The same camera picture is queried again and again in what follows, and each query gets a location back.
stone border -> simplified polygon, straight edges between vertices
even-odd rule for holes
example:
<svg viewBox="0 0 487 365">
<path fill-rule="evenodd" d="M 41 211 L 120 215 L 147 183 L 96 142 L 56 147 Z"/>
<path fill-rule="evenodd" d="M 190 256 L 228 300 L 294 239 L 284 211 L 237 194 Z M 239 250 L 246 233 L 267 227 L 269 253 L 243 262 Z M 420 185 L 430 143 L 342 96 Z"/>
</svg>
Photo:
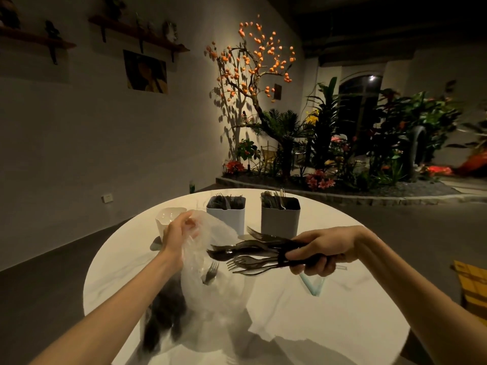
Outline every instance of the stone border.
<svg viewBox="0 0 487 365">
<path fill-rule="evenodd" d="M 232 188 L 264 188 L 278 191 L 279 188 L 264 186 L 262 184 L 252 184 L 240 182 L 239 180 L 217 177 L 216 184 L 225 185 Z M 336 202 L 346 205 L 369 205 L 369 206 L 396 206 L 396 205 L 437 205 L 443 203 L 457 202 L 487 202 L 487 196 L 456 194 L 446 196 L 414 196 L 414 197 L 376 197 L 376 196 L 354 196 L 354 195 L 334 195 L 331 193 L 321 193 L 303 190 L 291 190 L 290 193 L 307 197 L 319 202 Z"/>
</svg>

wall shelf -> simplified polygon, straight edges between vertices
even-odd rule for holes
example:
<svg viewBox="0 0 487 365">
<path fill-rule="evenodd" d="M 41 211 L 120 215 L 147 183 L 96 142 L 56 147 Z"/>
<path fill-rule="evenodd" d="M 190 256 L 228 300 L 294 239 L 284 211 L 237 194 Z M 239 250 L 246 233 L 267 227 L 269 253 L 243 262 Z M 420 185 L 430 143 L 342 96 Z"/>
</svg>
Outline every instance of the wall shelf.
<svg viewBox="0 0 487 365">
<path fill-rule="evenodd" d="M 0 36 L 16 39 L 18 41 L 37 43 L 39 45 L 44 45 L 49 48 L 49 53 L 54 64 L 58 64 L 56 59 L 56 48 L 75 48 L 76 44 L 67 42 L 60 39 L 52 39 L 47 37 L 42 37 L 37 34 L 24 32 L 23 30 L 13 29 L 8 27 L 0 27 Z"/>
<path fill-rule="evenodd" d="M 174 53 L 175 52 L 188 52 L 184 45 L 180 44 L 177 45 L 173 42 L 168 41 L 164 37 L 156 36 L 153 33 L 149 33 L 146 30 L 140 30 L 137 27 L 132 27 L 125 23 L 120 23 L 116 20 L 107 18 L 102 15 L 95 15 L 88 19 L 88 21 L 92 24 L 95 24 L 101 28 L 101 36 L 103 38 L 103 42 L 106 42 L 106 29 L 115 30 L 119 33 L 125 34 L 127 36 L 131 36 L 133 38 L 137 38 L 139 40 L 140 52 L 144 53 L 143 42 L 148 42 L 150 44 L 168 49 L 171 51 L 171 59 L 174 62 Z"/>
</svg>

gray container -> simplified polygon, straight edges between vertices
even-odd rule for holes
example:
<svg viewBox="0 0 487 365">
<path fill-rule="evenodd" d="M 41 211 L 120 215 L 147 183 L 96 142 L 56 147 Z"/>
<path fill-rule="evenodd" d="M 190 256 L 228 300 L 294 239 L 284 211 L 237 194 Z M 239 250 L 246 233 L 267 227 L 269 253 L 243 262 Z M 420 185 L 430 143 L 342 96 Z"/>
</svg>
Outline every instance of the gray container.
<svg viewBox="0 0 487 365">
<path fill-rule="evenodd" d="M 264 234 L 291 239 L 298 232 L 301 206 L 295 197 L 281 197 L 286 210 L 271 209 L 262 205 L 260 231 Z"/>
<path fill-rule="evenodd" d="M 216 196 L 210 198 L 208 205 L 210 205 Z M 243 209 L 211 209 L 206 206 L 206 212 L 210 215 L 213 215 L 215 218 L 220 219 L 229 227 L 232 227 L 238 235 L 243 235 L 245 232 L 245 197 L 242 197 L 244 204 Z"/>
</svg>

table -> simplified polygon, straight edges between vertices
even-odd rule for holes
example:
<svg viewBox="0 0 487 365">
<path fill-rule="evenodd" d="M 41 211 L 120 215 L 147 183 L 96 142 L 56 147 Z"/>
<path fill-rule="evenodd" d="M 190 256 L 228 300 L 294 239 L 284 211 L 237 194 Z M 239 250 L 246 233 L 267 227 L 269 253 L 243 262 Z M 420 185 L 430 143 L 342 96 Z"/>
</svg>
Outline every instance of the table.
<svg viewBox="0 0 487 365">
<path fill-rule="evenodd" d="M 260 230 L 258 189 L 227 189 L 178 197 L 154 206 L 120 227 L 93 259 L 83 289 L 85 315 L 112 296 L 154 258 L 149 246 L 158 235 L 155 215 L 165 207 L 205 210 L 216 193 L 247 198 L 246 225 Z M 298 233 L 310 229 L 359 225 L 323 203 L 295 196 L 301 204 Z M 140 323 L 113 365 L 150 364 L 392 364 L 409 325 L 386 292 L 359 262 L 326 278 L 320 297 L 313 297 L 299 276 L 275 269 L 255 278 L 239 327 L 230 331 L 201 327 L 198 338 L 150 360 L 137 360 Z M 240 336 L 238 348 L 231 340 Z"/>
</svg>

left arm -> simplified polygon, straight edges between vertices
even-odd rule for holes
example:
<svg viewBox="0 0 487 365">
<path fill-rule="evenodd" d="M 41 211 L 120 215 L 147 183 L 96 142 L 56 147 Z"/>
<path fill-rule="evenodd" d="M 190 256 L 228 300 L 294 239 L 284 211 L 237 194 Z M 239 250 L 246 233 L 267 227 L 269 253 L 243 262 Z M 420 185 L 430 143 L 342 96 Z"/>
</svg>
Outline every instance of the left arm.
<svg viewBox="0 0 487 365">
<path fill-rule="evenodd" d="M 31 365 L 109 365 L 162 286 L 182 266 L 184 229 L 192 212 L 180 214 L 164 233 L 166 247 L 116 294 L 53 342 Z"/>
</svg>

